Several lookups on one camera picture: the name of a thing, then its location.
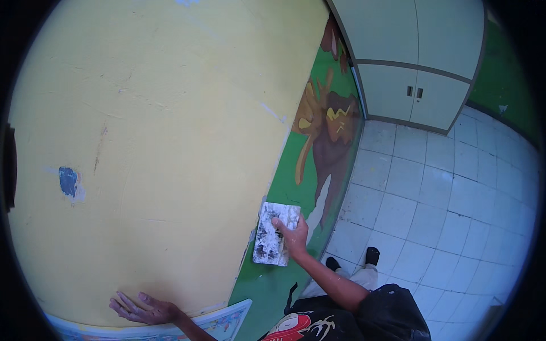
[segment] sanding block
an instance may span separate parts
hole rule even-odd
[[[282,233],[275,229],[271,220],[279,218],[287,228],[294,230],[300,217],[300,206],[265,202],[260,212],[252,261],[260,264],[288,265],[288,250]]]

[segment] shoe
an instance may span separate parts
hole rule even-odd
[[[366,251],[366,264],[373,264],[377,266],[379,261],[379,250],[373,246],[370,246]]]
[[[334,257],[328,257],[328,259],[326,259],[326,267],[332,271],[336,271],[341,266]]]

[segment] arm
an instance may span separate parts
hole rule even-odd
[[[288,229],[278,218],[273,218],[271,222],[282,232],[290,257],[307,271],[332,300],[344,309],[356,313],[360,303],[370,292],[328,269],[307,252],[305,243],[309,227],[303,215],[300,214],[298,226],[294,230]]]
[[[110,308],[117,315],[126,318],[129,321],[146,323],[148,325],[159,325],[172,323],[177,326],[192,341],[216,341],[216,339],[198,325],[196,325],[188,315],[184,314],[176,305],[171,302],[156,300],[143,292],[138,293],[138,298],[152,307],[150,310],[144,310],[137,307],[127,296],[118,291],[117,295],[125,303],[127,309],[117,300],[110,299]]]

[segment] blue paint patch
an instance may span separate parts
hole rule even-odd
[[[189,5],[191,5],[192,2],[198,4],[199,0],[175,0],[175,2],[179,5],[184,5],[186,7],[189,7]]]
[[[59,183],[61,185],[61,191],[67,196],[76,196],[76,181],[78,180],[78,173],[69,167],[59,167]]]

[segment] cabinet door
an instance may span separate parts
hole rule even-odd
[[[358,64],[368,115],[410,120],[417,71],[385,65]],[[412,94],[408,96],[408,86]]]
[[[415,0],[419,65],[468,79],[478,65],[484,29],[480,0]]]
[[[417,64],[413,0],[333,0],[355,59]]]
[[[409,121],[449,129],[469,87],[468,83],[453,78],[418,71],[416,96]],[[418,98],[420,88],[423,92]]]

